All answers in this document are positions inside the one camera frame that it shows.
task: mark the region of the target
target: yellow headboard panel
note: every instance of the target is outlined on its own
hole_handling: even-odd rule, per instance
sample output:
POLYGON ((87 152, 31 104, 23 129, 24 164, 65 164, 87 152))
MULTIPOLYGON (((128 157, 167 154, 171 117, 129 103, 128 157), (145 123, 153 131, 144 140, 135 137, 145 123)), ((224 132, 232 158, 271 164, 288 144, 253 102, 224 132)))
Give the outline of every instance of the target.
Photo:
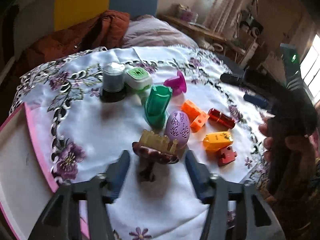
POLYGON ((109 8, 109 0, 55 0, 54 30, 66 29, 94 18, 109 8))

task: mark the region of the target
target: red cylinder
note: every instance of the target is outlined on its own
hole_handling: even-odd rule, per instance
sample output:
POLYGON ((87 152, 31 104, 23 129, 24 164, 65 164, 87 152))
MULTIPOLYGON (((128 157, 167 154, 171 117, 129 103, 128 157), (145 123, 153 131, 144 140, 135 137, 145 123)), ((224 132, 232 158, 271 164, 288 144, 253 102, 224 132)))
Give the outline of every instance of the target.
POLYGON ((218 111, 217 109, 211 108, 208 112, 209 119, 222 124, 230 129, 234 128, 236 125, 232 118, 226 116, 224 113, 218 111))

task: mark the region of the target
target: green plastic toy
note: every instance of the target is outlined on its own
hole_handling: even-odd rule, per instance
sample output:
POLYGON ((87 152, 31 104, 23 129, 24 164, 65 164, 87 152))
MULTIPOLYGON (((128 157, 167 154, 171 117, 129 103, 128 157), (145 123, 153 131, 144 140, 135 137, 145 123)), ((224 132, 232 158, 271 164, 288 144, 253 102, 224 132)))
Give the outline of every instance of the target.
POLYGON ((172 89, 165 86, 152 86, 145 104, 147 120, 152 128, 161 129, 165 122, 165 110, 172 96, 172 89))

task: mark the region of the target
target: pink suction cup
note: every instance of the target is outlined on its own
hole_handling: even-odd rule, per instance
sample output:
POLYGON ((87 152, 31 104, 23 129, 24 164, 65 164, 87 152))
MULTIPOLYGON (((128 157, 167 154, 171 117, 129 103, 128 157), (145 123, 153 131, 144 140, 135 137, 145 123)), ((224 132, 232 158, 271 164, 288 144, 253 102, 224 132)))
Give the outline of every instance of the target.
POLYGON ((172 95, 177 96, 179 94, 187 92, 187 84, 184 76, 180 70, 177 72, 177 76, 167 79, 164 83, 164 86, 170 87, 172 89, 172 95))

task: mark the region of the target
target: white tablecloth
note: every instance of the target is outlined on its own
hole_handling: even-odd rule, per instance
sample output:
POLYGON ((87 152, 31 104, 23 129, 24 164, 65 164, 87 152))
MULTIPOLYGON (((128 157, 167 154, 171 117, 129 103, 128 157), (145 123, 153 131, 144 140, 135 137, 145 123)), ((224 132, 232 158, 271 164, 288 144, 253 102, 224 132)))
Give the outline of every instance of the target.
MULTIPOLYGON (((105 171, 122 150, 129 150, 131 165, 123 190, 108 206, 112 227, 120 238, 199 239, 208 206, 196 199, 183 159, 173 165, 156 164, 156 180, 139 181, 141 166, 131 144, 139 140, 143 129, 151 129, 143 108, 148 92, 128 95, 117 103, 102 103, 101 67, 112 61, 140 66, 152 74, 155 85, 181 70, 187 93, 171 99, 167 116, 187 99, 205 112, 216 108, 230 114, 231 109, 239 120, 231 130, 232 147, 238 154, 233 163, 219 168, 207 159, 202 146, 205 135, 225 130, 222 126, 207 123, 191 133, 188 141, 199 162, 228 181, 240 182, 246 176, 257 179, 265 172, 260 161, 264 137, 258 132, 262 123, 259 111, 243 100, 243 91, 219 82, 220 75, 230 70, 211 52, 179 46, 104 50, 74 54, 27 73, 12 109, 21 102, 30 107, 41 154, 57 182, 89 180, 105 171), (72 162, 64 171, 70 158, 72 162)), ((80 213, 86 219, 84 203, 80 213)))

